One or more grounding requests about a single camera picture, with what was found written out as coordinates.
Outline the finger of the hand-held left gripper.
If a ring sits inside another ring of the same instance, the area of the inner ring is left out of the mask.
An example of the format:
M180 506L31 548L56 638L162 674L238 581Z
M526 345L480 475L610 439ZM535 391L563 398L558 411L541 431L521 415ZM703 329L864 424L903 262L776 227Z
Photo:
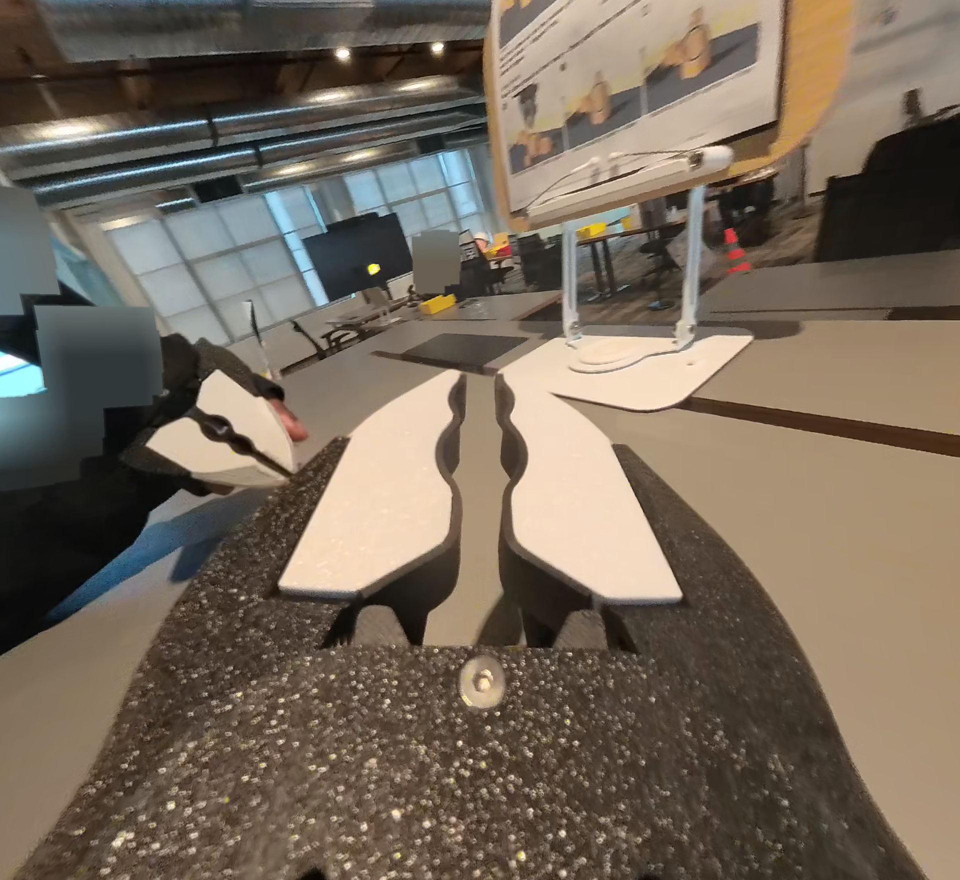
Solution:
M174 421L155 431L144 443L151 454L185 470L208 486L275 488L292 477L281 463L234 439L214 438L197 421Z
M221 370L201 383L197 409L205 425L238 454L265 467L292 474L297 468L294 441L272 404L246 390Z

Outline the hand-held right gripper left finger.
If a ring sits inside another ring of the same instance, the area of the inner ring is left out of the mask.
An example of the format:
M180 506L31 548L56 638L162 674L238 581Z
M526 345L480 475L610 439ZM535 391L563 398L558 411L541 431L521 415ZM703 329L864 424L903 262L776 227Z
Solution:
M278 581L282 594L368 598L452 550L466 391L464 373L443 371L350 434Z

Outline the person's left forearm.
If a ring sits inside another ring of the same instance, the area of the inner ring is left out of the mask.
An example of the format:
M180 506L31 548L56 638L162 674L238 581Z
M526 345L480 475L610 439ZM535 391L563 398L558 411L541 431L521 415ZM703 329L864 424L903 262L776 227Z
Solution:
M19 646L174 554L189 580L265 493L210 500L189 478L94 459L80 478L2 493L1 652Z

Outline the person's left hand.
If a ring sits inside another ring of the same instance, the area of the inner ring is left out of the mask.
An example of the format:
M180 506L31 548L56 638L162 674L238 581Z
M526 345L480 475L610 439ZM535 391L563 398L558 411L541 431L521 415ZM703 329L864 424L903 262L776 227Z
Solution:
M309 438L309 431L304 423L294 415L282 400L272 398L269 403L293 443L299 444Z

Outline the black table panel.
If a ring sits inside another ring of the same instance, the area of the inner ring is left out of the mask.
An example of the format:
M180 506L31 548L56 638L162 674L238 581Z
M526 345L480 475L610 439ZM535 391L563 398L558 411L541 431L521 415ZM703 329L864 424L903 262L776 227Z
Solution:
M491 334L437 334L395 358L440 369L483 374L511 351L525 345L527 337Z

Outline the white document stand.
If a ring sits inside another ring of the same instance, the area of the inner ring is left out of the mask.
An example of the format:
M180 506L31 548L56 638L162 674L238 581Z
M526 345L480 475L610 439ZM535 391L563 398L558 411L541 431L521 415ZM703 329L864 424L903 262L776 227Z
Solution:
M582 163L526 207L534 227L561 224L562 336L502 368L511 393L551 394L598 406L656 412L678 406L752 342L750 333L698 334L706 184L734 160L726 145L652 154L614 153ZM573 220L595 208L688 189L680 313L672 334L585 334L580 325Z

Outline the black office chair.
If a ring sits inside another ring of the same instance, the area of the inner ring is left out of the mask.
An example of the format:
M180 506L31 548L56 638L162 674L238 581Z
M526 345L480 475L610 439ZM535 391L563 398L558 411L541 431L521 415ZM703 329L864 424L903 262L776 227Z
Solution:
M958 118L886 137L860 172L826 180L814 262L958 247Z

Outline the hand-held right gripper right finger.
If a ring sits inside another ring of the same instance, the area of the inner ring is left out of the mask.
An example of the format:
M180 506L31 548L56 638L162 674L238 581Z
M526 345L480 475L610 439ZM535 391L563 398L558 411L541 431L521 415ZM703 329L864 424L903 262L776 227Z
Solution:
M606 434L516 374L497 374L495 397L505 591L526 608L678 603L682 589Z

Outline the wooden instruction sheet board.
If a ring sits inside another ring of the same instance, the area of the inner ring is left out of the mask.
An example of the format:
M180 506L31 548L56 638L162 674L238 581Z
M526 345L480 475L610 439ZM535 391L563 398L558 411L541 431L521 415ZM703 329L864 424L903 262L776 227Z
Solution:
M779 161L841 85L857 0L491 0L490 149L510 225Z

